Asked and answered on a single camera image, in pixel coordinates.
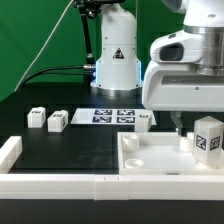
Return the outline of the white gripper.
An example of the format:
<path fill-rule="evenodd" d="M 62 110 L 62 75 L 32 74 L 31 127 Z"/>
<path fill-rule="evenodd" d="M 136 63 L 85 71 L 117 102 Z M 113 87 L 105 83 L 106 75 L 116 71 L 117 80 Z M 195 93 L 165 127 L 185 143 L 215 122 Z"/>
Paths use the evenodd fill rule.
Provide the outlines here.
<path fill-rule="evenodd" d="M 199 75 L 191 64 L 151 61 L 144 76 L 142 104 L 153 111 L 172 111 L 171 119 L 182 135 L 180 112 L 224 112 L 224 76 Z"/>

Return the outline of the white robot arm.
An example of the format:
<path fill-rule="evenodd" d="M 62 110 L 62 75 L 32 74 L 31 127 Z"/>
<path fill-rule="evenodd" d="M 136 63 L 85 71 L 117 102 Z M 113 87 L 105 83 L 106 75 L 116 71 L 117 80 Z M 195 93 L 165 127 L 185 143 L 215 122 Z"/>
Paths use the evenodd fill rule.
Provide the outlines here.
<path fill-rule="evenodd" d="M 95 92 L 116 96 L 142 91 L 142 104 L 169 111 L 177 127 L 190 112 L 224 112 L 224 0 L 161 0 L 185 15 L 183 28 L 156 39 L 145 71 L 136 56 L 137 22 L 120 0 L 101 4 L 102 51 Z"/>

